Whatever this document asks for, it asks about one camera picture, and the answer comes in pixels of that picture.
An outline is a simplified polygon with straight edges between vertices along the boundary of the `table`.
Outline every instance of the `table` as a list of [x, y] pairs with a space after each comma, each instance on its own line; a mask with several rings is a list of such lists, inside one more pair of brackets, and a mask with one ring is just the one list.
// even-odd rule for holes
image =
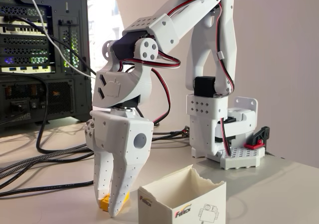
[[[47, 149], [67, 148], [85, 142], [83, 125], [46, 131]], [[38, 153], [35, 134], [0, 139], [0, 163]], [[1, 155], [10, 150], [12, 153]], [[258, 168], [222, 170], [219, 164], [190, 156], [187, 142], [153, 144], [150, 157], [132, 187], [131, 198], [111, 219], [97, 207], [93, 187], [48, 194], [25, 194], [24, 198], [0, 199], [1, 224], [137, 224], [137, 188], [193, 164], [201, 177], [227, 182], [227, 224], [315, 224], [319, 222], [319, 170], [285, 159], [266, 156]], [[93, 179], [93, 159], [31, 169], [2, 191]]]

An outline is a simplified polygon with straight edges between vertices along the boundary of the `yellow object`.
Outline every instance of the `yellow object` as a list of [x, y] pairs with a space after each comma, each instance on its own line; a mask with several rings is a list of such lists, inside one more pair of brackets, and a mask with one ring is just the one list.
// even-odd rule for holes
[[[126, 203], [126, 201], [129, 198], [130, 198], [130, 192], [126, 194], [125, 199], [123, 201], [123, 205], [124, 203]], [[110, 199], [110, 194], [106, 195], [104, 199], [100, 200], [100, 208], [106, 212], [109, 210], [109, 199]]]

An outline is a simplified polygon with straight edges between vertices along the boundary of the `vent grille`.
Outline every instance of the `vent grille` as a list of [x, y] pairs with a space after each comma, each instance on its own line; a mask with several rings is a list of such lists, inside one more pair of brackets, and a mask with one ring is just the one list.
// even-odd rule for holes
[[47, 64], [48, 57], [34, 56], [34, 57], [5, 57], [4, 64], [8, 65], [37, 65]]
[[[72, 89], [68, 82], [49, 83], [48, 114], [72, 111]], [[41, 84], [14, 85], [4, 89], [5, 99], [39, 99], [44, 101], [44, 89]]]
[[4, 37], [3, 42], [7, 45], [38, 45], [47, 46], [47, 38], [35, 37]]
[[[41, 15], [45, 16], [45, 12], [43, 9], [39, 8]], [[0, 6], [0, 13], [1, 14], [8, 14], [8, 15], [22, 15], [22, 16], [38, 16], [35, 8], [28, 8], [28, 7], [21, 7], [21, 6], [8, 6], [8, 5], [1, 5]]]
[[[71, 31], [71, 36], [70, 36], [69, 30], [64, 30], [62, 32], [62, 37], [63, 37], [64, 43], [71, 46], [71, 48], [76, 53], [79, 53], [78, 33], [77, 33], [76, 29], [73, 29]], [[74, 67], [76, 67], [76, 68], [79, 67], [79, 59], [75, 55], [70, 54], [70, 50], [68, 48], [66, 48], [65, 46], [63, 47], [63, 55], [66, 58], [66, 60], [68, 62], [70, 62]], [[65, 68], [69, 68], [69, 65], [67, 65], [65, 61], [63, 63], [64, 63]]]
[[72, 91], [67, 82], [49, 84], [48, 113], [72, 111]]
[[[71, 32], [71, 43], [72, 49], [79, 54], [79, 44], [78, 44], [78, 33], [77, 30], [72, 30]], [[72, 65], [75, 67], [79, 67], [79, 58], [77, 58], [74, 54], [72, 54]]]
[[7, 55], [48, 55], [47, 48], [5, 48], [4, 54]]

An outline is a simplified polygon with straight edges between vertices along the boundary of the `open box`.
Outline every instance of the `open box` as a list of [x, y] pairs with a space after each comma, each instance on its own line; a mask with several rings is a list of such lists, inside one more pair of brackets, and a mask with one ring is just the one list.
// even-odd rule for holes
[[139, 224], [225, 224], [226, 183], [213, 184], [192, 166], [138, 189]]

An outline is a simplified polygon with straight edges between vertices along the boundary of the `desktop computer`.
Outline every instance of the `desktop computer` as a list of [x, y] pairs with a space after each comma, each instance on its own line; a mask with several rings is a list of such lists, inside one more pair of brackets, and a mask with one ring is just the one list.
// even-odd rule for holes
[[[35, 0], [50, 35], [71, 47], [89, 65], [87, 0]], [[19, 16], [41, 27], [31, 0], [0, 0], [0, 130], [42, 122], [45, 87], [30, 77], [40, 77], [48, 86], [48, 120], [72, 116], [90, 119], [91, 80], [75, 72], [37, 29]], [[63, 44], [56, 43], [75, 68], [90, 75], [87, 67]]]

